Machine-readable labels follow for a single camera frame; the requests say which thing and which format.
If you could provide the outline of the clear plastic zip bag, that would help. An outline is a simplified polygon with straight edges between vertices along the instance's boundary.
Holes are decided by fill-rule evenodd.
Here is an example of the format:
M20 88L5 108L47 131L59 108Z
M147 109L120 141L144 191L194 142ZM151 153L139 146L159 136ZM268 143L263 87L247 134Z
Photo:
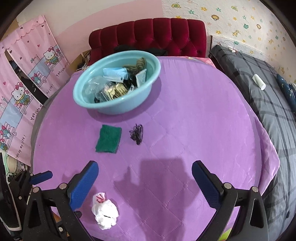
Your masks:
M108 84L109 81L102 76L89 79L83 87L82 95L84 99L89 103L94 103L94 97L103 95L102 90L106 85L108 86Z

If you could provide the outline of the gold foil snack packet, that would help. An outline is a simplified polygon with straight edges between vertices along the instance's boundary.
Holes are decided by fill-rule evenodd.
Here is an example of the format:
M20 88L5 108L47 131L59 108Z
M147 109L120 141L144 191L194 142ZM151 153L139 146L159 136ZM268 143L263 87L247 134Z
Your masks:
M128 89L123 83L112 84L104 87L102 94L107 101L120 98L128 93Z

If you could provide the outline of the black packaged item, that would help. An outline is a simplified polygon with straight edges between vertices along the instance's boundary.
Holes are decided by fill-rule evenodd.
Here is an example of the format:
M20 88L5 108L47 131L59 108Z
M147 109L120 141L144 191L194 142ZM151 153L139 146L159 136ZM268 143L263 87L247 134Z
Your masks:
M122 84L127 91L133 91L138 88L137 78L135 76L132 76L128 79L123 80Z

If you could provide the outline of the white crumpled plastic bag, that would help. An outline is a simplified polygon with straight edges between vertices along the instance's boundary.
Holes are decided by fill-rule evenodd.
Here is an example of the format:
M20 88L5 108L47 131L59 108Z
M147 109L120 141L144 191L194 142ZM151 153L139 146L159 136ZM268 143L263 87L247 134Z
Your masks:
M101 230L108 230L116 225L119 217L116 205L106 198L104 192L99 192L92 199L92 213Z

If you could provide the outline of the green scouring pad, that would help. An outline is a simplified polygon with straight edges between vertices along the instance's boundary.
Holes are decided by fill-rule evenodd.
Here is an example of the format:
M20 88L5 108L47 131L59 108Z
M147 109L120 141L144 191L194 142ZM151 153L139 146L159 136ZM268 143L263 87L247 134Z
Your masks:
M116 153L121 139L122 128L102 125L95 150L98 153Z

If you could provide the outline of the purple quilted blanket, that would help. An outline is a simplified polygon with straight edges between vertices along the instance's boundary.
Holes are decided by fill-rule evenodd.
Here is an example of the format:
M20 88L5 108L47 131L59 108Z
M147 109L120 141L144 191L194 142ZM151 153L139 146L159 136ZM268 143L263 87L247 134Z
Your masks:
M161 73L138 108L103 115L73 100L80 72L54 98L34 148L33 170L50 170L44 190L68 182L94 160L99 175L81 206L88 232L102 240L196 240L214 214L192 175L201 160L238 189L264 192L280 160L266 130L234 83L218 69L162 57ZM135 124L142 143L130 138ZM102 125L122 128L116 153L95 150ZM101 230L91 211L104 192L117 207L115 226Z

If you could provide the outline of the black tangled earphones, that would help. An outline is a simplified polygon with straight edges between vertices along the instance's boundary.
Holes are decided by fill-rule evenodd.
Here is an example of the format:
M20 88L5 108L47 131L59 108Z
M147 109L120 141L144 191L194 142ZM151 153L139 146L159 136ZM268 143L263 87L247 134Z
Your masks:
M137 145L140 145L142 143L144 129L142 124L135 124L133 129L129 132L130 138L136 142Z

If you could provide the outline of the black green fabric pouch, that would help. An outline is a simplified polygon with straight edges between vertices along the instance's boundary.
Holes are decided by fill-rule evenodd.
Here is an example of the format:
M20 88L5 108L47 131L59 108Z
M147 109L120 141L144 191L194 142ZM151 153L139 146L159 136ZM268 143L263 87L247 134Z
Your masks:
M94 103L101 103L106 101L107 99L104 97L104 95L99 95L94 97Z

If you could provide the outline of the teal plastic basin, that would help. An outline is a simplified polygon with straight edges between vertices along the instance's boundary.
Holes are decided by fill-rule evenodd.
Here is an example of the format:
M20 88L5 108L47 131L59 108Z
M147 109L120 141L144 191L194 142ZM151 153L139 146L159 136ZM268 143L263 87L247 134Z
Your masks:
M103 77L103 68L126 68L129 78L135 76L140 71L147 69L146 82L140 88L128 93L120 98L101 103L89 103L83 95L85 83L96 76ZM95 109L99 113L115 115L129 112L141 105L149 96L152 85L157 80L161 71L159 59L151 53L144 51L124 51L111 54L98 60L88 67L78 78L73 89L73 99L81 107ZM121 82L109 81L109 86Z

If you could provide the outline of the white cylinder bottle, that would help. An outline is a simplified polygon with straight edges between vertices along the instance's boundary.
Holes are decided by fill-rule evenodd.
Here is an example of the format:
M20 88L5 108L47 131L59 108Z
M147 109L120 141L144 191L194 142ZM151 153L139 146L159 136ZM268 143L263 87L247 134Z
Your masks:
M260 78L258 74L253 75L252 80L260 88L260 90L265 90L266 83Z

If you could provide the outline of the grey plaid bed cover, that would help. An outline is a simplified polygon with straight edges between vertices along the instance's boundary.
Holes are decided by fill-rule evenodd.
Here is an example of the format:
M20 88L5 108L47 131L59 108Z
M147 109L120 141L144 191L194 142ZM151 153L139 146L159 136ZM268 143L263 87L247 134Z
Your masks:
M267 62L216 45L212 61L235 83L266 129L280 159L276 176L265 191L269 239L276 240L295 216L295 115L276 81L276 71ZM258 74L265 90L252 80Z

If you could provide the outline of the dark blue star pillow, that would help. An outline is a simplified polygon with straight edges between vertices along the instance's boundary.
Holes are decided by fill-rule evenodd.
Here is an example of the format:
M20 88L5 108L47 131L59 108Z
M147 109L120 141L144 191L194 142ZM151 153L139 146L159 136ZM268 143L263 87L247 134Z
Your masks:
M288 84L286 80L279 74L276 75L276 81L285 96L291 110L295 113L295 88L292 84Z

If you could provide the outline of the white orange sachet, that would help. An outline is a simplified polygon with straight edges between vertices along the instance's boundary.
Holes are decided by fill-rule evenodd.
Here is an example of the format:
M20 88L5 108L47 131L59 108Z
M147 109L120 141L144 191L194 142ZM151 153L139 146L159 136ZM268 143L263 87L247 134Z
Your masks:
M144 69L135 75L137 88L143 86L146 82L147 69Z

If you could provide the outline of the pink Hello Kitty curtain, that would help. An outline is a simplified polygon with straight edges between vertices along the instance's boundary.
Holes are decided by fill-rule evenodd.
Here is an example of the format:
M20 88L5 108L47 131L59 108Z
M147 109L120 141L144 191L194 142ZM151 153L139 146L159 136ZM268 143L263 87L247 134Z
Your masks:
M1 151L31 164L31 135L43 104L70 78L64 57L44 16L19 26L1 41Z

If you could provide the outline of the red velvet tufted sofa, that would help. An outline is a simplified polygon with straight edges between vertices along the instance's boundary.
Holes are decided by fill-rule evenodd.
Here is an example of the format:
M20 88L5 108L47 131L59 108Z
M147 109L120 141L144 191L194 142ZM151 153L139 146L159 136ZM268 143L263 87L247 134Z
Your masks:
M93 31L89 36L89 65L128 45L164 49L169 56L206 56L207 34L201 20L154 18L129 21Z

